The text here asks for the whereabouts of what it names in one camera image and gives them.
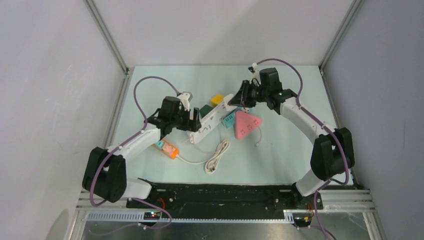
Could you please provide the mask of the white multicolour power strip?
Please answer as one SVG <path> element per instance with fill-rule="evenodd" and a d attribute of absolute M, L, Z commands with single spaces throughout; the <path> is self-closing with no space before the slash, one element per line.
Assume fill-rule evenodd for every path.
<path fill-rule="evenodd" d="M 208 114 L 201 118 L 201 128 L 196 132 L 188 132 L 188 140 L 196 145 L 215 129 L 224 118 L 232 113 L 237 107 L 228 105 L 234 97 L 233 93 L 226 95 L 223 101 L 215 106 Z"/>

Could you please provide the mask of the dark green plug adapter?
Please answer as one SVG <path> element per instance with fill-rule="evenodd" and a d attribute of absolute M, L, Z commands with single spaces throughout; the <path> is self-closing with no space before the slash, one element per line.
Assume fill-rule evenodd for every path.
<path fill-rule="evenodd" d="M 214 107 L 212 107 L 211 105 L 205 104 L 204 106 L 202 106 L 199 109 L 199 114 L 201 118 L 204 118 L 207 114 L 209 114 L 212 110 L 214 109 Z"/>

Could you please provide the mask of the yellow cube plug adapter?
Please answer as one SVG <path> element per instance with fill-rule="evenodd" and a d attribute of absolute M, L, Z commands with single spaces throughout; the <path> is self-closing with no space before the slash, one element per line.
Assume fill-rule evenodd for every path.
<path fill-rule="evenodd" d="M 214 97 L 210 99 L 210 104 L 213 108 L 218 106 L 224 100 L 224 96 L 221 94 L 216 94 Z"/>

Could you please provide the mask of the pink triangular power strip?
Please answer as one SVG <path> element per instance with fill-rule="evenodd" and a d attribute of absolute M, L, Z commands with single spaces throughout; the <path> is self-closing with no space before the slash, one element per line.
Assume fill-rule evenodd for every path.
<path fill-rule="evenodd" d="M 246 113 L 244 111 L 237 111 L 235 113 L 235 138 L 241 140 L 248 136 L 252 131 L 259 128 L 263 123 L 260 117 Z"/>

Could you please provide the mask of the orange power strip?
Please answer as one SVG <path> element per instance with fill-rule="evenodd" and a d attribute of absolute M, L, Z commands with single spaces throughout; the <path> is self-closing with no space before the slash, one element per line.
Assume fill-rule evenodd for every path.
<path fill-rule="evenodd" d="M 165 154 L 172 160 L 179 157 L 179 149 L 175 145 L 169 143 L 164 139 L 157 141 L 152 146 L 155 147 L 157 150 L 161 151 L 163 154 Z"/>

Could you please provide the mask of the pink small plug adapter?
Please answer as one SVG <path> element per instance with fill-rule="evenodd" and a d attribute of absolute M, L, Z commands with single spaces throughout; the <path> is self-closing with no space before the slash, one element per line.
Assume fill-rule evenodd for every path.
<path fill-rule="evenodd" d="M 175 155 L 178 153 L 178 149 L 172 145 L 164 145 L 162 148 L 163 152 L 170 158 L 175 158 Z"/>

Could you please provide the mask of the teal small plug adapter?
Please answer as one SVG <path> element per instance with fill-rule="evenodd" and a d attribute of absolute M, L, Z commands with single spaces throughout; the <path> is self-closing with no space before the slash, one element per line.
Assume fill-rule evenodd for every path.
<path fill-rule="evenodd" d="M 165 142 L 164 141 L 162 141 L 162 140 L 159 140 L 158 142 L 156 142 L 155 144 L 154 144 L 158 149 L 162 149 L 163 147 L 164 147 L 164 145 L 165 145 Z"/>

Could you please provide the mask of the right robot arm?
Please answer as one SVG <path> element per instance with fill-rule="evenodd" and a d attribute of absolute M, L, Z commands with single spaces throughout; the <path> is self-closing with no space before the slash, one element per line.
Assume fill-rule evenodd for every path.
<path fill-rule="evenodd" d="M 334 128 L 319 120 L 300 102 L 299 95 L 284 89 L 276 68 L 258 70 L 250 66 L 251 80 L 244 80 L 230 106 L 253 108 L 266 103 L 270 110 L 293 123 L 312 143 L 310 170 L 294 183 L 290 195 L 291 204 L 303 209 L 311 201 L 310 195 L 333 181 L 338 174 L 349 182 L 349 170 L 355 165 L 351 132 L 346 128 Z"/>

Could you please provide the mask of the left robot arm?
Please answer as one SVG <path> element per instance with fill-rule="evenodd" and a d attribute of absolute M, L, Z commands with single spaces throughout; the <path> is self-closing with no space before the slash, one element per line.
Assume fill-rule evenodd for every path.
<path fill-rule="evenodd" d="M 173 129 L 196 132 L 201 128 L 199 108 L 190 108 L 190 92 L 167 96 L 161 107 L 139 131 L 124 142 L 109 148 L 95 147 L 89 154 L 82 187 L 89 192 L 92 206 L 115 203 L 121 198 L 138 198 L 145 208 L 157 204 L 158 195 L 146 180 L 129 178 L 127 162 L 162 140 Z"/>

